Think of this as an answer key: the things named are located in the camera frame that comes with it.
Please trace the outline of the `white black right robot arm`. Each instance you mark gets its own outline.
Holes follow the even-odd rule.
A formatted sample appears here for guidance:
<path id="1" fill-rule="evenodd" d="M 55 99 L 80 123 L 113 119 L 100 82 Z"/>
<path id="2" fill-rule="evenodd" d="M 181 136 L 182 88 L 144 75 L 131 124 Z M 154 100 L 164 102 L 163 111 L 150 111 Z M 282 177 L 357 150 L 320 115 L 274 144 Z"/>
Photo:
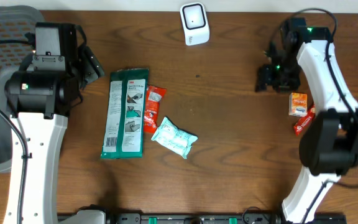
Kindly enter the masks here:
<path id="1" fill-rule="evenodd" d="M 350 93 L 335 56 L 335 32 L 310 27 L 302 17 L 284 20 L 279 31 L 281 50 L 269 43 L 270 63 L 258 69 L 256 91 L 271 86 L 277 92 L 295 91 L 304 73 L 316 110 L 302 136 L 301 172 L 283 200 L 276 223 L 312 223 L 324 196 L 334 185 L 357 189 L 340 181 L 358 166 L 358 102 Z"/>

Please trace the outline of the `red snack bag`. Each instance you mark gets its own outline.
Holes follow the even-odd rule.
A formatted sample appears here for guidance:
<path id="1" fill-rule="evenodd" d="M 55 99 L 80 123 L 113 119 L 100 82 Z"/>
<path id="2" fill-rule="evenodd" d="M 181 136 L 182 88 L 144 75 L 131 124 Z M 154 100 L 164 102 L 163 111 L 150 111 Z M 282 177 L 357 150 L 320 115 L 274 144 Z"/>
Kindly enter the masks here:
<path id="1" fill-rule="evenodd" d="M 153 134 L 157 130 L 160 101 L 165 96 L 166 92 L 166 89 L 157 86 L 149 85 L 147 87 L 144 112 L 144 132 Z"/>

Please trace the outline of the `green 3M wipes pack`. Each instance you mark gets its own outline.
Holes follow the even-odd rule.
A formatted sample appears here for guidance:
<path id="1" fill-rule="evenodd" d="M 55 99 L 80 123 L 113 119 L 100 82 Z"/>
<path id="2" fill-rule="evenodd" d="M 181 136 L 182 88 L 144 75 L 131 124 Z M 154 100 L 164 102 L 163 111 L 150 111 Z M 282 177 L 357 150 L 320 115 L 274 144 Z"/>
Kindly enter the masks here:
<path id="1" fill-rule="evenodd" d="M 112 72 L 102 159 L 141 158 L 149 69 Z"/>

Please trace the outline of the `small orange white box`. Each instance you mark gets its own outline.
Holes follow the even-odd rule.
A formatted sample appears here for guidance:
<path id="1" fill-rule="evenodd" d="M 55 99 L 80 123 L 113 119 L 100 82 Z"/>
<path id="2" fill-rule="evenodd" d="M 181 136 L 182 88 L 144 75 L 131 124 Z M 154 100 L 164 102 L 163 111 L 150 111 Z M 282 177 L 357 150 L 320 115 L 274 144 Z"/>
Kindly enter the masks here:
<path id="1" fill-rule="evenodd" d="M 290 116 L 304 117 L 307 115 L 308 100 L 307 94 L 304 93 L 290 93 L 289 96 L 289 111 Z"/>

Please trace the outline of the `light teal tissue pack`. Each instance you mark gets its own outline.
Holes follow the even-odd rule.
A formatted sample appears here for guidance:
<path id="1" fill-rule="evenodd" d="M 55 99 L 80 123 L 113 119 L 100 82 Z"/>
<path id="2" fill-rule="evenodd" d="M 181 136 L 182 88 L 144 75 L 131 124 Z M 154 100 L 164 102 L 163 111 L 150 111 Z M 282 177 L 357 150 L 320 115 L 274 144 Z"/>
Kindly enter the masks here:
<path id="1" fill-rule="evenodd" d="M 167 117 L 164 117 L 151 140 L 187 159 L 192 144 L 198 140 L 198 137 L 177 128 Z"/>

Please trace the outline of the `red stick sachet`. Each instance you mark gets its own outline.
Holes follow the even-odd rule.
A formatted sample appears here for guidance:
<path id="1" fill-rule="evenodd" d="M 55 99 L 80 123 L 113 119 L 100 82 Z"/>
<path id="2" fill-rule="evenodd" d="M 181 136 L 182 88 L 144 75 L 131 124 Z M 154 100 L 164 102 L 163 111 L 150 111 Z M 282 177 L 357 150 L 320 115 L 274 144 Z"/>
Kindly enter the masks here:
<path id="1" fill-rule="evenodd" d="M 301 117 L 293 126 L 293 130 L 296 136 L 298 136 L 307 125 L 309 125 L 315 117 L 315 105 L 311 105 L 307 111 L 306 116 Z"/>

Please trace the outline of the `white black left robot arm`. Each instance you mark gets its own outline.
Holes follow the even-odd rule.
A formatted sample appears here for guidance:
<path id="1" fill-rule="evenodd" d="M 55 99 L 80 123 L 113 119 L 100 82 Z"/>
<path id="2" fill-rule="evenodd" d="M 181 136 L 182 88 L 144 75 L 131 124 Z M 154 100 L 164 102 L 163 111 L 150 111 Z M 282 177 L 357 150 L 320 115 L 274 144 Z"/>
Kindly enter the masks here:
<path id="1" fill-rule="evenodd" d="M 104 75 L 79 25 L 39 22 L 34 51 L 5 84 L 12 159 L 5 223 L 57 223 L 58 163 L 72 108 Z"/>

